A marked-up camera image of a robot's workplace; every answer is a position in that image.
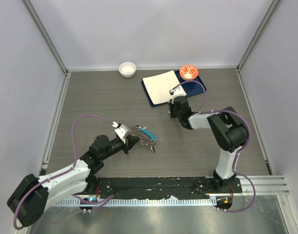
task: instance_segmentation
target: dark wooden tabletop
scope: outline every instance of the dark wooden tabletop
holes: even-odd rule
[[[158,139],[157,154],[137,144],[129,155],[119,152],[104,161],[98,176],[211,176],[218,164],[220,148],[210,129],[186,130],[171,119],[168,105],[151,108],[141,79],[167,70],[139,70],[132,78],[118,71],[73,72],[71,74],[47,173],[74,160],[71,128],[84,114],[100,115],[126,125],[147,127]],[[200,69],[207,87],[203,110],[232,106],[251,124],[252,142],[241,153],[237,170],[247,175],[268,175],[259,142],[235,69]],[[203,94],[188,98],[193,111]],[[77,153],[81,156],[97,135],[115,137],[114,128],[94,118],[81,120],[75,129]]]

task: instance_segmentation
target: orange bowl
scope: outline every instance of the orange bowl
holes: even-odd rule
[[[184,80],[194,80],[199,75],[198,69],[192,65],[184,65],[180,68],[179,73]]]

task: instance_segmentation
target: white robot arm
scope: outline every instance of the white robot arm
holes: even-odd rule
[[[140,141],[123,124],[118,124],[115,132],[116,137],[111,141],[106,135],[97,136],[76,163],[48,175],[29,174],[22,180],[7,205],[13,213],[19,207],[17,218],[23,227],[35,223],[50,206],[62,199],[81,192],[91,193],[98,184],[95,174],[104,166],[103,161],[121,150],[128,154]]]
[[[173,98],[169,101],[170,115],[178,118],[182,127],[192,130],[199,128],[212,129],[220,146],[219,163],[214,170],[215,185],[225,189],[236,177],[234,163],[241,149],[248,140],[248,130],[244,122],[237,116],[229,113],[201,114],[192,112],[182,88],[170,90]],[[236,113],[232,107],[224,110]]]

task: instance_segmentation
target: purple cable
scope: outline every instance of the purple cable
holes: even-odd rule
[[[206,91],[205,91],[205,87],[204,87],[204,85],[202,85],[201,82],[196,81],[196,80],[186,80],[186,81],[184,81],[184,82],[182,82],[182,83],[176,85],[176,86],[175,86],[174,88],[172,88],[172,89],[174,90],[174,89],[176,89],[177,87],[179,87],[179,86],[181,86],[181,85],[183,85],[183,84],[185,84],[185,83],[188,83],[188,82],[194,82],[194,83],[197,83],[197,84],[199,84],[199,85],[202,87],[202,89],[203,89],[204,98],[203,98],[202,104],[201,104],[201,106],[200,106],[200,108],[199,108],[199,112],[200,112],[201,109],[202,109],[202,107],[203,107],[203,105],[204,105],[204,103],[205,103],[205,101],[206,101]]]
[[[233,162],[232,162],[232,170],[234,171],[235,174],[238,174],[238,175],[240,175],[240,176],[246,178],[246,179],[250,182],[250,184],[252,185],[252,188],[253,188],[253,199],[252,199],[251,203],[250,203],[247,207],[245,207],[245,208],[243,208],[243,209],[241,209],[241,210],[237,210],[237,211],[226,210],[226,211],[225,211],[224,209],[219,208],[221,211],[229,212],[229,213],[239,213],[239,212],[246,211],[247,209],[249,209],[249,208],[254,204],[254,202],[255,202],[255,200],[256,200],[256,189],[255,189],[255,186],[254,186],[253,182],[251,181],[251,179],[250,179],[249,177],[247,177],[246,175],[241,174],[241,173],[239,173],[239,172],[236,171],[236,166],[237,166],[238,157],[239,157],[240,152],[241,152],[242,150],[244,150],[244,149],[248,146],[248,144],[251,142],[251,135],[252,135],[252,134],[251,134],[251,133],[252,133],[251,127],[250,127],[250,125],[248,124],[248,122],[246,121],[245,118],[243,118],[243,117],[242,117],[241,115],[239,115],[238,113],[235,113],[235,112],[232,112],[232,111],[228,111],[228,110],[218,110],[218,111],[208,111],[208,112],[202,112],[202,113],[201,113],[201,109],[202,109],[202,107],[203,107],[203,105],[204,105],[204,103],[205,103],[205,97],[206,97],[206,95],[205,95],[205,94],[206,94],[205,87],[204,87],[204,85],[202,85],[201,82],[196,81],[196,80],[187,80],[187,81],[184,81],[183,83],[180,83],[179,85],[176,85],[173,89],[176,89],[178,86],[180,86],[180,85],[182,85],[182,84],[185,84],[185,83],[187,83],[187,82],[195,82],[195,83],[198,83],[198,84],[202,87],[202,89],[203,89],[203,91],[204,91],[204,99],[203,99],[202,104],[201,104],[201,106],[200,106],[200,108],[199,108],[199,114],[200,114],[200,115],[202,115],[202,114],[212,114],[212,113],[229,113],[229,114],[231,114],[231,115],[234,115],[234,116],[240,118],[240,119],[244,122],[244,124],[246,125],[246,129],[247,129],[247,132],[248,132],[248,139],[247,139],[247,141],[245,142],[245,144],[243,145],[243,147],[241,147],[241,148],[237,151],[236,156],[235,156],[235,158],[234,158],[234,160],[233,160]]]
[[[101,120],[103,120],[103,121],[105,121],[105,122],[107,122],[107,123],[109,123],[109,124],[111,124],[111,125],[113,124],[113,121],[109,121],[109,120],[107,120],[107,119],[105,119],[105,118],[102,118],[102,117],[100,117],[100,116],[95,116],[95,115],[83,115],[83,116],[78,117],[78,118],[75,120],[75,122],[73,123],[73,126],[72,126],[72,145],[73,145],[73,150],[74,150],[74,163],[73,163],[73,167],[71,167],[70,169],[66,170],[65,172],[62,172],[62,173],[57,174],[57,175],[55,175],[55,176],[52,176],[52,177],[50,177],[49,179],[45,179],[44,181],[38,183],[37,185],[35,185],[33,188],[31,188],[31,189],[30,189],[30,190],[29,190],[29,191],[22,197],[22,199],[21,199],[20,202],[18,203],[18,206],[17,206],[17,208],[16,208],[16,211],[15,211],[15,213],[14,213],[14,217],[13,217],[13,227],[14,227],[16,230],[22,230],[22,229],[24,228],[23,226],[22,226],[22,227],[17,226],[17,219],[18,219],[19,210],[20,210],[20,208],[21,208],[23,202],[26,200],[26,198],[27,198],[27,197],[28,197],[28,196],[29,196],[29,195],[30,195],[36,188],[38,188],[40,185],[42,185],[42,184],[44,184],[44,183],[46,183],[46,182],[48,182],[48,181],[50,181],[50,180],[52,180],[52,179],[58,178],[58,177],[60,177],[60,176],[62,176],[62,175],[65,175],[65,174],[69,173],[69,172],[72,171],[73,168],[76,166],[76,162],[77,162],[77,153],[76,153],[76,147],[75,147],[75,142],[74,142],[74,128],[75,128],[75,125],[77,124],[77,122],[78,122],[80,119],[84,118],[84,117],[94,117],[94,118],[101,119]]]

